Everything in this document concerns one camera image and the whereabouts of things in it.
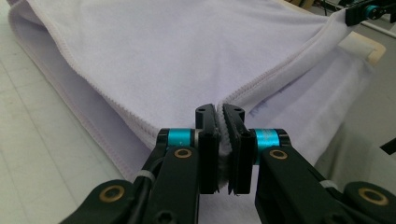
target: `fabric fold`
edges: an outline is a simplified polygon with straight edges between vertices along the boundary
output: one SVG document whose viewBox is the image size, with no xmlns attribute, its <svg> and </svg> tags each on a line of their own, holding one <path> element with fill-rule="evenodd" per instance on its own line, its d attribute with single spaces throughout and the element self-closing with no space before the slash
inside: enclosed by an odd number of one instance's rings
<svg viewBox="0 0 396 224">
<path fill-rule="evenodd" d="M 187 111 L 199 105 L 249 111 L 351 31 L 344 11 L 327 19 L 271 0 L 28 2 L 69 65 L 150 148 L 161 128 L 192 127 Z"/>
</svg>

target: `cloth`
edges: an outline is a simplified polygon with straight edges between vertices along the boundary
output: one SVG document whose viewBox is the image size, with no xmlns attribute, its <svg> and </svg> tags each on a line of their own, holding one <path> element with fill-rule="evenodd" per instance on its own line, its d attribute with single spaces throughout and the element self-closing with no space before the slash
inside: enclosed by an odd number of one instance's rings
<svg viewBox="0 0 396 224">
<path fill-rule="evenodd" d="M 352 30 L 345 11 L 327 19 L 270 0 L 28 3 L 68 64 L 150 148 L 163 127 L 193 127 L 187 111 L 199 105 L 249 111 Z"/>
</svg>

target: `cable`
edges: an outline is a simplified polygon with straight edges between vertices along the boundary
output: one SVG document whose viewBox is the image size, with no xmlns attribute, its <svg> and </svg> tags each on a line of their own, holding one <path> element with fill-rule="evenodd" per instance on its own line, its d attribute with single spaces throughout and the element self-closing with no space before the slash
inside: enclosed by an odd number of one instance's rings
<svg viewBox="0 0 396 224">
<path fill-rule="evenodd" d="M 159 158 L 149 166 L 148 171 L 157 176 L 162 163 L 163 158 Z M 152 183 L 151 178 L 141 175 L 134 181 L 134 186 L 136 187 L 136 192 L 134 194 L 135 200 L 130 210 L 128 224 L 138 224 L 143 221 L 146 206 L 149 202 L 149 194 L 154 183 Z"/>
<path fill-rule="evenodd" d="M 367 26 L 369 28 L 372 28 L 373 30 L 376 30 L 376 31 L 378 31 L 378 32 L 380 32 L 380 33 L 382 33 L 384 35 L 388 35 L 390 37 L 396 38 L 396 34 L 395 33 L 391 32 L 391 31 L 388 31 L 388 30 L 386 30 L 384 28 L 381 28 L 381 27 L 379 27 L 377 25 L 371 24 L 368 21 L 363 21 L 361 24 L 364 25 L 364 26 Z"/>
<path fill-rule="evenodd" d="M 355 218 L 357 218 L 359 221 L 363 221 L 363 223 L 367 223 L 367 224 L 380 224 L 379 222 L 377 222 L 376 220 L 372 219 L 371 217 L 366 216 L 363 213 L 360 213 L 352 208 L 350 208 L 349 206 L 347 206 L 346 204 L 339 202 L 341 204 L 341 206 L 343 206 L 343 208 L 352 216 L 354 216 Z"/>
<path fill-rule="evenodd" d="M 324 8 L 324 15 L 327 16 L 327 6 L 326 6 L 326 0 L 323 1 L 323 8 Z"/>
<path fill-rule="evenodd" d="M 133 182 L 135 182 L 139 176 L 143 176 L 143 177 L 150 179 L 152 184 L 155 183 L 155 175 L 148 170 L 140 170 L 139 172 L 137 172 L 134 175 Z"/>
</svg>

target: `black bracket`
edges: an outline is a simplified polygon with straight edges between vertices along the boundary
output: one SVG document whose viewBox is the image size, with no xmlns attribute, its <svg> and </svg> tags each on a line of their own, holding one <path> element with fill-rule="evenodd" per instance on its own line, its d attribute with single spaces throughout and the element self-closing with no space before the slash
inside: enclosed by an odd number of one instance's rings
<svg viewBox="0 0 396 224">
<path fill-rule="evenodd" d="M 385 14 L 390 14 L 390 23 L 396 22 L 395 0 L 364 0 L 346 9 L 346 25 L 353 26 L 366 20 L 378 20 Z"/>
<path fill-rule="evenodd" d="M 344 194 L 290 144 L 281 129 L 247 129 L 245 111 L 224 105 L 233 152 L 229 192 L 250 192 L 252 166 L 260 165 L 256 208 L 262 223 L 396 224 L 396 197 L 355 182 Z M 62 223 L 198 222 L 200 193 L 218 187 L 219 130 L 213 105 L 195 111 L 196 129 L 161 129 L 134 183 L 112 180 L 95 188 Z"/>
</svg>

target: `screw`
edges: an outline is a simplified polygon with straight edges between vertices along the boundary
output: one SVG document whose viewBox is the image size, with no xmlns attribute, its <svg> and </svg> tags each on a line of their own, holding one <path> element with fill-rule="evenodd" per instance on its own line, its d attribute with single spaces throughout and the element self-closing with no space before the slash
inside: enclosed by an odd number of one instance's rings
<svg viewBox="0 0 396 224">
<path fill-rule="evenodd" d="M 125 188 L 120 185 L 113 185 L 107 187 L 99 194 L 99 199 L 104 203 L 114 203 L 122 198 L 125 193 Z"/>
<path fill-rule="evenodd" d="M 173 212 L 161 211 L 157 213 L 152 224 L 177 224 L 177 217 Z"/>
<path fill-rule="evenodd" d="M 375 189 L 360 188 L 358 189 L 359 195 L 369 203 L 379 206 L 386 206 L 389 204 L 389 199 L 380 191 Z"/>
<path fill-rule="evenodd" d="M 272 156 L 278 160 L 285 160 L 288 158 L 288 154 L 286 152 L 278 150 L 278 149 L 271 150 L 270 156 Z"/>
<path fill-rule="evenodd" d="M 175 151 L 175 156 L 179 159 L 187 159 L 192 155 L 191 150 L 182 148 Z"/>
</svg>

